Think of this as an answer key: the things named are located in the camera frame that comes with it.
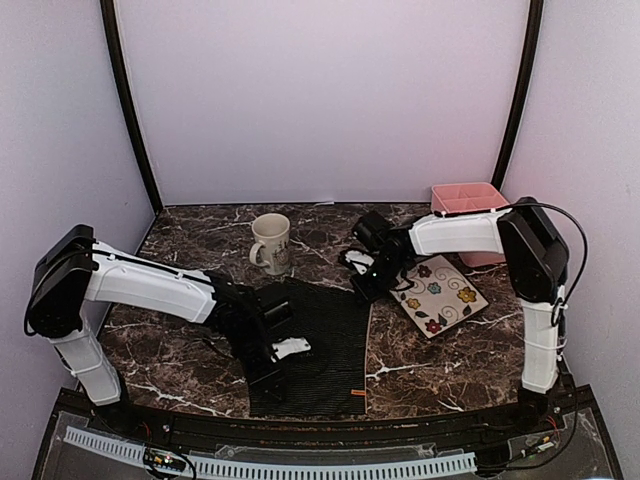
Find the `black left frame post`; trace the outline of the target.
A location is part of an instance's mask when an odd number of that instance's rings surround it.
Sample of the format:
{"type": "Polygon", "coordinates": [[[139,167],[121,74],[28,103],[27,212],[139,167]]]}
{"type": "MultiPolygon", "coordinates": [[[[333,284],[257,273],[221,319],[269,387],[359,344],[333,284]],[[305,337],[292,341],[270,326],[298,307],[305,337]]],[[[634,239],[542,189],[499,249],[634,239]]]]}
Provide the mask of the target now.
{"type": "Polygon", "coordinates": [[[164,205],[152,171],[149,155],[139,124],[134,98],[128,78],[124,50],[116,14],[116,4],[112,0],[101,0],[100,9],[104,35],[115,87],[120,103],[125,127],[129,136],[134,159],[140,174],[146,196],[155,215],[161,213],[164,205]]]}

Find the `black striped underwear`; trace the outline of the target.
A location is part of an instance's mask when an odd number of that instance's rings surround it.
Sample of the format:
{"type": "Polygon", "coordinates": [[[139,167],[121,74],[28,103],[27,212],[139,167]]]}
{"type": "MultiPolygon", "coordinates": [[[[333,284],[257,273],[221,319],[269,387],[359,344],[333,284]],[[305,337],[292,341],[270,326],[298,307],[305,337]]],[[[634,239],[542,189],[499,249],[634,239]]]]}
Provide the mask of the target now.
{"type": "Polygon", "coordinates": [[[293,316],[269,329],[271,342],[300,339],[310,348],[279,362],[285,383],[281,400],[256,386],[249,388],[250,415],[330,419],[363,415],[370,306],[339,288],[296,279],[279,285],[293,316]]]}

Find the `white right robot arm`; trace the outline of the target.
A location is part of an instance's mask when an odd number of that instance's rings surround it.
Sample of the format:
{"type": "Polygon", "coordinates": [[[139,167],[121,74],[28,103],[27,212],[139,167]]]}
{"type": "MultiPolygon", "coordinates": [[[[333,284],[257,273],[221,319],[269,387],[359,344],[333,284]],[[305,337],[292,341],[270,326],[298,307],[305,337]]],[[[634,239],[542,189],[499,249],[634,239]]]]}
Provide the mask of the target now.
{"type": "Polygon", "coordinates": [[[524,315],[521,387],[547,394],[559,375],[564,317],[578,282],[568,278],[569,247],[549,218],[565,210],[533,197],[468,213],[435,211],[396,226],[378,212],[362,216],[352,229],[369,262],[345,258],[357,298],[373,303],[401,285],[419,257],[485,252],[504,256],[524,315]]]}

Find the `black table edge rail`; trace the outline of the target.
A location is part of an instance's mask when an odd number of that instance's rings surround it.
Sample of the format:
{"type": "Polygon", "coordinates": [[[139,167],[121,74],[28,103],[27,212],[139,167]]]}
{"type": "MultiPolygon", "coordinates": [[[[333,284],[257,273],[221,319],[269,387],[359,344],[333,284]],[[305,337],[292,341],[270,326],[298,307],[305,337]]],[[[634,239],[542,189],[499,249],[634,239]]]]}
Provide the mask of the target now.
{"type": "Polygon", "coordinates": [[[507,404],[464,413],[367,421],[275,421],[222,418],[136,406],[151,441],[182,452],[224,444],[264,448],[347,449],[433,443],[439,448],[493,448],[524,432],[507,404]]]}

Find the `black frame post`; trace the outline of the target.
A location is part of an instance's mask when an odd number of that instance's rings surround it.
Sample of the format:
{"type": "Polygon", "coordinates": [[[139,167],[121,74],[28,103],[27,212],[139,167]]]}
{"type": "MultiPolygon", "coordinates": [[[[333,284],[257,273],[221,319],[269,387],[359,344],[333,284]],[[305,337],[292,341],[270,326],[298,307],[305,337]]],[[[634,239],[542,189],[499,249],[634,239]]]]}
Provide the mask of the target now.
{"type": "Polygon", "coordinates": [[[116,4],[112,0],[101,0],[100,9],[104,35],[115,87],[120,103],[125,127],[129,136],[134,159],[140,174],[146,196],[155,215],[161,213],[164,205],[152,171],[149,155],[139,124],[134,98],[128,78],[124,50],[116,14],[116,4]]]}
{"type": "Polygon", "coordinates": [[[501,190],[504,186],[526,106],[542,25],[543,11],[543,0],[529,1],[526,29],[514,93],[503,139],[490,181],[491,185],[497,190],[501,190]]]}

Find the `pink divided organizer tray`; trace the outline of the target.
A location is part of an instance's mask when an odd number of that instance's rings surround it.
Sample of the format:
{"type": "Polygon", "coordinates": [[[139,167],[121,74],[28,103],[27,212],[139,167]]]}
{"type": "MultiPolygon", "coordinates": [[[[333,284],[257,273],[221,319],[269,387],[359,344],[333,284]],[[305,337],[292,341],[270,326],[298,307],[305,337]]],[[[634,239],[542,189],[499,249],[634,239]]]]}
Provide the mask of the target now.
{"type": "MultiPolygon", "coordinates": [[[[466,213],[503,207],[509,201],[490,183],[440,184],[431,187],[431,210],[446,213],[466,213]]],[[[470,268],[501,264],[505,257],[491,252],[461,252],[461,261],[470,268]]]]}

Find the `floral patterned square coaster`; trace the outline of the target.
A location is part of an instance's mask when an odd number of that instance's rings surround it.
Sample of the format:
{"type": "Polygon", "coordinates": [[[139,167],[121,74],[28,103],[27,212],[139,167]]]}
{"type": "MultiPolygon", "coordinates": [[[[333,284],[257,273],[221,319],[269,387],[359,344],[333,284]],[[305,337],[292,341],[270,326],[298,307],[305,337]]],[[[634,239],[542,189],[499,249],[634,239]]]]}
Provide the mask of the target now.
{"type": "Polygon", "coordinates": [[[397,280],[392,296],[428,339],[489,306],[480,290],[442,255],[421,260],[397,280]]]}

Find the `black right frame post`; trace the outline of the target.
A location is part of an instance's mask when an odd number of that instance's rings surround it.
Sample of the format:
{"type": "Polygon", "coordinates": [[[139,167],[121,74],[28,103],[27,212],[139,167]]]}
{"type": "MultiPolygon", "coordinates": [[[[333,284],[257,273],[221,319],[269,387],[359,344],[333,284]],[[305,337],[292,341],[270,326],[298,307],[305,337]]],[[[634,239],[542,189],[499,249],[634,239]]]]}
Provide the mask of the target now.
{"type": "Polygon", "coordinates": [[[503,139],[490,181],[491,185],[497,190],[501,190],[504,186],[526,106],[542,25],[543,11],[543,0],[529,1],[526,29],[514,93],[503,139]]]}

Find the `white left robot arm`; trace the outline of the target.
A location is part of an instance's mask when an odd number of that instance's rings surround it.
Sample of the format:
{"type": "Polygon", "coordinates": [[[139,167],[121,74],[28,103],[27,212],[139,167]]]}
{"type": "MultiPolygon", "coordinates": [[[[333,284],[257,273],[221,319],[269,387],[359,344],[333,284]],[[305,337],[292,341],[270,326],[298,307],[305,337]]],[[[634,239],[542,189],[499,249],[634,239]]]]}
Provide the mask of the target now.
{"type": "Polygon", "coordinates": [[[275,401],[286,395],[267,334],[274,314],[290,311],[284,293],[268,301],[220,273],[141,259],[95,239],[92,227],[79,224],[36,264],[24,331],[49,340],[120,436],[134,435],[141,415],[125,401],[125,383],[84,318],[87,302],[157,311],[210,328],[226,338],[250,386],[275,401]]]}

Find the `cream ceramic mug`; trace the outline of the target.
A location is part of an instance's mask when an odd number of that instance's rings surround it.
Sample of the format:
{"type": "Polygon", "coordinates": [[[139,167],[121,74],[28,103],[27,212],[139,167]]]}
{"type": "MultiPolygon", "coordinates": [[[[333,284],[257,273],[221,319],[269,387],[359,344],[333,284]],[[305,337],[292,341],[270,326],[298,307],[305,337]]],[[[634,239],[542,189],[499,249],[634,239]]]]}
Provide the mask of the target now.
{"type": "Polygon", "coordinates": [[[283,275],[290,269],[290,221],[279,213],[267,213],[251,225],[254,244],[249,252],[252,265],[268,275],[283,275]]]}

